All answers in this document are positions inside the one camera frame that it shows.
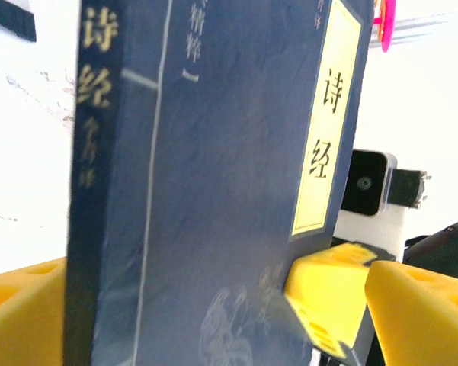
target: blue book cover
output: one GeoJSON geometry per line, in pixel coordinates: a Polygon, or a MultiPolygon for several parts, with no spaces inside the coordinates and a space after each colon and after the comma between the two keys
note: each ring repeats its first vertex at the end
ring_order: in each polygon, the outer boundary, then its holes
{"type": "Polygon", "coordinates": [[[65,366],[309,364],[282,289],[331,244],[372,22],[372,0],[83,0],[65,366]]]}

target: camera lens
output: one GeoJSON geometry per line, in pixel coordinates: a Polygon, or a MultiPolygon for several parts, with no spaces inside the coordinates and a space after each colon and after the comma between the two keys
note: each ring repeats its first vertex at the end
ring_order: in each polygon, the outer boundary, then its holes
{"type": "Polygon", "coordinates": [[[373,181],[369,177],[360,177],[357,180],[357,187],[362,191],[367,191],[373,185],[373,181]]]}

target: book spine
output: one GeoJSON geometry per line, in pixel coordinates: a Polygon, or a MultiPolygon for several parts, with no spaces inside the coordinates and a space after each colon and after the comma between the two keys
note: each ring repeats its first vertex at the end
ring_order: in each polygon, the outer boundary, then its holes
{"type": "Polygon", "coordinates": [[[69,209],[65,366],[91,364],[114,157],[123,2],[82,0],[69,209]]]}

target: yellow title label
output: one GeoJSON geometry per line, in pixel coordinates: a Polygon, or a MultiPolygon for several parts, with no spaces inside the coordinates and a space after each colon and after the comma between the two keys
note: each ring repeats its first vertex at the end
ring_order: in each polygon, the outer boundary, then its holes
{"type": "Polygon", "coordinates": [[[333,0],[310,117],[292,236],[325,225],[360,29],[359,21],[342,1],[333,0]]]}

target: yellow foam block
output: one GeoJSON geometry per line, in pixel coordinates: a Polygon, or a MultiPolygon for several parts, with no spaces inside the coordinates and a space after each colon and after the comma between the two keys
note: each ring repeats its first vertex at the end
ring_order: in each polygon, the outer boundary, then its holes
{"type": "Polygon", "coordinates": [[[376,255],[358,244],[345,243],[297,259],[284,294],[314,345],[339,358],[339,344],[354,346],[366,309],[364,283],[376,255]]]}
{"type": "Polygon", "coordinates": [[[60,366],[65,259],[0,274],[0,366],[60,366]]]}
{"type": "Polygon", "coordinates": [[[365,291],[387,366],[458,366],[458,279],[376,261],[365,291]]]}

